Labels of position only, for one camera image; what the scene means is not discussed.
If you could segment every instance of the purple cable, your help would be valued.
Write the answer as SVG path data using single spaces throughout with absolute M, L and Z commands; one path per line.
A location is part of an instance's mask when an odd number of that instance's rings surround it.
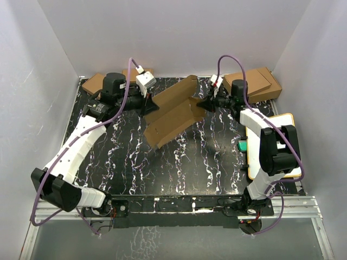
M 277 128 L 273 123 L 271 123 L 269 120 L 267 120 L 266 118 L 264 118 L 264 116 L 258 112 L 256 112 L 248 103 L 247 101 L 247 81 L 246 81 L 246 71 L 244 69 L 244 67 L 242 66 L 241 62 L 236 58 L 236 57 L 233 57 L 231 55 L 222 55 L 219 59 L 218 59 L 218 72 L 217 72 L 217 79 L 220 75 L 220 63 L 221 63 L 221 60 L 222 58 L 224 57 L 229 57 L 231 59 L 233 59 L 234 61 L 237 62 L 237 64 L 240 66 L 241 70 L 242 70 L 242 75 L 243 75 L 243 85 L 245 86 L 243 88 L 243 100 L 247 106 L 247 108 L 249 108 L 253 113 L 255 113 L 257 116 L 259 116 L 260 118 L 263 119 L 263 121 L 265 123 L 267 123 L 268 125 L 270 125 L 280 136 L 281 138 L 283 139 L 284 143 L 288 146 L 289 150 L 292 152 L 292 154 L 294 155 L 296 161 L 298 162 L 298 165 L 301 169 L 301 176 L 296 179 L 296 180 L 293 180 L 293 179 L 290 179 L 290 180 L 276 180 L 276 181 L 273 181 L 269 186 L 268 188 L 266 188 L 265 190 L 265 194 L 267 194 L 271 187 L 273 187 L 273 185 L 277 184 L 277 183 L 295 183 L 296 181 L 301 181 L 304 176 L 305 176 L 305 172 L 304 172 L 304 166 L 303 166 L 303 163 L 301 162 L 299 156 L 297 155 L 296 151 L 294 150 L 293 146 L 289 143 L 289 141 L 287 140 L 287 138 L 284 136 L 284 134 L 281 132 L 281 130 L 279 128 Z M 283 210 L 284 210 L 284 198 L 283 198 L 283 194 L 280 193 L 280 192 L 275 192 L 274 195 L 271 195 L 271 196 L 267 196 L 269 199 L 273 198 L 276 194 L 279 194 L 282 198 L 282 207 L 281 207 L 281 213 L 278 217 L 278 219 L 269 227 L 265 228 L 264 230 L 262 231 L 259 231 L 257 233 L 255 233 L 254 235 L 258 235 L 258 234 L 261 234 L 261 233 L 264 233 L 268 230 L 270 230 L 271 228 L 273 228 L 274 226 L 276 226 L 279 221 L 281 220 L 281 217 L 282 217 L 282 214 L 283 214 Z
M 133 59 L 133 58 L 130 58 L 129 59 L 129 62 L 128 62 L 128 72 L 127 72 L 127 79 L 130 79 L 130 68 L 131 68 L 131 62 L 134 63 L 134 65 L 138 68 L 139 66 L 137 65 L 136 61 Z M 87 134 L 89 131 L 91 130 L 94 130 L 100 126 L 104 126 L 104 125 L 107 125 L 107 124 L 110 124 L 111 122 L 113 122 L 117 117 L 120 116 L 120 114 L 122 113 L 124 107 L 125 107 L 125 103 L 126 103 L 126 99 L 128 97 L 128 93 L 129 93 L 129 86 L 130 86 L 130 80 L 127 80 L 126 81 L 126 87 L 125 87 L 125 93 L 124 93 L 124 98 L 123 98 L 123 101 L 121 103 L 121 106 L 117 112 L 117 114 L 112 117 L 111 119 L 105 121 L 105 122 L 102 122 L 96 126 L 93 126 L 87 130 L 85 130 L 84 132 L 81 133 L 81 136 Z M 68 145 L 69 147 L 71 147 L 80 137 L 77 136 L 76 138 L 74 138 L 70 144 Z M 38 205 L 38 200 L 40 198 L 40 194 L 41 194 L 41 191 L 43 189 L 43 186 L 49 176 L 49 174 L 51 173 L 52 169 L 57 165 L 57 163 L 60 161 L 60 159 L 64 156 L 64 154 L 66 154 L 66 152 L 69 150 L 69 147 L 66 147 L 62 152 L 61 154 L 59 154 L 59 156 L 55 159 L 55 161 L 52 163 L 51 167 L 47 170 L 47 172 L 45 173 L 45 175 L 43 176 L 42 180 L 41 180 L 41 183 L 38 187 L 38 190 L 37 190 L 37 193 L 36 193 L 36 197 L 35 197 L 35 201 L 34 201 L 34 205 L 33 205 L 33 210 L 31 212 L 31 216 L 30 216 L 30 221 L 31 223 L 33 224 L 33 226 L 41 226 L 43 225 L 44 223 L 46 223 L 47 221 L 49 221 L 51 218 L 53 218 L 55 215 L 57 215 L 58 213 L 60 213 L 62 211 L 62 209 L 59 209 L 57 210 L 56 212 L 54 212 L 52 215 L 50 215 L 49 217 L 47 217 L 45 220 L 37 223 L 35 222 L 35 216 L 36 216 L 36 209 L 37 209 L 37 205 Z M 78 214 L 81 216 L 81 218 L 88 224 L 88 221 L 83 217 L 83 215 L 80 213 L 80 211 L 76 208 Z M 99 234 L 98 232 L 96 232 L 90 225 L 89 227 L 91 228 L 91 230 L 95 233 L 95 234 Z

